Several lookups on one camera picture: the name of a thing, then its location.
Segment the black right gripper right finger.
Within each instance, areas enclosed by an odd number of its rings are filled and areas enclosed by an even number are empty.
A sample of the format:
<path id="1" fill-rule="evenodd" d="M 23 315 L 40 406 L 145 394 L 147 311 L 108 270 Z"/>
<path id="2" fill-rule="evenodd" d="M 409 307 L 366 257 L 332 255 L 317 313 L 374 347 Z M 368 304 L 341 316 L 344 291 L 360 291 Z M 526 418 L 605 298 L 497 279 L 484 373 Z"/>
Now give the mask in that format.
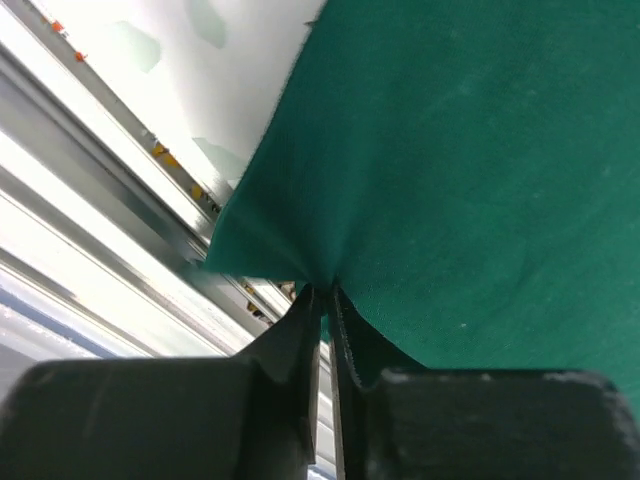
<path id="1" fill-rule="evenodd" d="M 605 377 L 431 369 L 327 302 L 341 479 L 635 479 L 639 432 Z"/>

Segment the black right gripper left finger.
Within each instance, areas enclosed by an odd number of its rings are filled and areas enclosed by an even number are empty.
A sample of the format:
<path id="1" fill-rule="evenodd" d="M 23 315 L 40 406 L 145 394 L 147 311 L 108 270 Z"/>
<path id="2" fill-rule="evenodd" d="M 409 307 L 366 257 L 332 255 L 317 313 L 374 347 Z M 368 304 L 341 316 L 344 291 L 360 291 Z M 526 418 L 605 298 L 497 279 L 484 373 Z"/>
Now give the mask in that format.
<path id="1" fill-rule="evenodd" d="M 320 300 L 229 357 L 64 360 L 1 406 L 5 479 L 303 479 L 315 461 Z"/>

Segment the dark green surgical cloth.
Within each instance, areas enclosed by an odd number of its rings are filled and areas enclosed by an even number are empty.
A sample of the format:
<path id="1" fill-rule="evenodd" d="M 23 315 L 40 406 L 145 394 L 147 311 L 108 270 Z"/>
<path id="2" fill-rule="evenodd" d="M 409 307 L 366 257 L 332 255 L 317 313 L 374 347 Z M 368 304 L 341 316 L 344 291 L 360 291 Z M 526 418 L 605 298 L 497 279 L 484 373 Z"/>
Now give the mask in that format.
<path id="1" fill-rule="evenodd" d="M 434 368 L 639 399 L 639 5 L 329 1 L 207 270 L 340 285 Z"/>

